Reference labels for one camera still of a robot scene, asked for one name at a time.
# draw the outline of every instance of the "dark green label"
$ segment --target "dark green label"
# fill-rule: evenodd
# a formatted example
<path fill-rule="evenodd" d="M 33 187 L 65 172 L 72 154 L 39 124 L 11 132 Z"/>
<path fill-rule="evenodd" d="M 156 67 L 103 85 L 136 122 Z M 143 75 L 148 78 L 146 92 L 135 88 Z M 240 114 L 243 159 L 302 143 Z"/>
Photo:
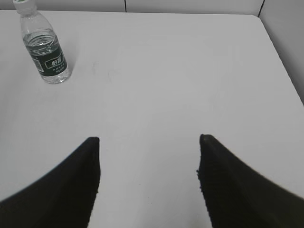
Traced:
<path fill-rule="evenodd" d="M 66 59 L 61 51 L 60 45 L 58 48 L 44 56 L 31 55 L 33 61 L 39 71 L 43 76 L 55 76 L 62 72 L 67 67 Z"/>

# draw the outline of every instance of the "white bottle cap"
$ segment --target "white bottle cap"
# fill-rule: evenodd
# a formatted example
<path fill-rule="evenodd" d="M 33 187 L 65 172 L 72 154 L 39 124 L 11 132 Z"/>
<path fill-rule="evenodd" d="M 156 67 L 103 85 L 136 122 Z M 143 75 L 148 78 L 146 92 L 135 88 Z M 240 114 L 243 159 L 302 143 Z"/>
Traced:
<path fill-rule="evenodd" d="M 19 14 L 26 14 L 37 9 L 35 0 L 13 0 Z"/>

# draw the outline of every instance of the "black object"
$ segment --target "black object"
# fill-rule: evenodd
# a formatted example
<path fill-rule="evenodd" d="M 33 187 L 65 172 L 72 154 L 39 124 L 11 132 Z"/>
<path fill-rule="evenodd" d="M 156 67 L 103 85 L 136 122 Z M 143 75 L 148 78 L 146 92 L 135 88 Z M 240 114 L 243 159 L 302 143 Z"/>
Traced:
<path fill-rule="evenodd" d="M 47 175 L 0 202 L 0 227 L 86 228 L 99 182 L 99 139 L 88 138 Z"/>
<path fill-rule="evenodd" d="M 304 227 L 302 198 L 248 167 L 212 135 L 201 135 L 200 148 L 198 176 L 213 228 Z"/>

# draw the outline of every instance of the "plastic water bottle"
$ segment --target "plastic water bottle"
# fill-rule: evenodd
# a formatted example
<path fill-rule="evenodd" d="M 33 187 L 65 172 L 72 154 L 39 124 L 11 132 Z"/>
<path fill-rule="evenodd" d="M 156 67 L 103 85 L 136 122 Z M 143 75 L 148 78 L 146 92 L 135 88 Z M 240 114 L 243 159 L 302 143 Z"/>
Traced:
<path fill-rule="evenodd" d="M 13 0 L 20 14 L 22 39 L 43 80 L 57 84 L 70 73 L 58 38 L 48 20 L 37 12 L 35 0 Z"/>

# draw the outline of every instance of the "table surface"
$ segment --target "table surface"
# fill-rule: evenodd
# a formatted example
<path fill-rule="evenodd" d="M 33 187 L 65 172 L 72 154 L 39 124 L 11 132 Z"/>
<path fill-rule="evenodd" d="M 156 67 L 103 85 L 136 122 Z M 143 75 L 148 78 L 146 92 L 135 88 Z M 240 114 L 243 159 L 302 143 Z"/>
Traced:
<path fill-rule="evenodd" d="M 0 199 L 98 136 L 90 228 L 210 228 L 201 133 L 304 197 L 304 109 L 260 19 L 43 14 L 72 69 L 59 85 L 40 78 L 18 14 L 0 11 Z"/>

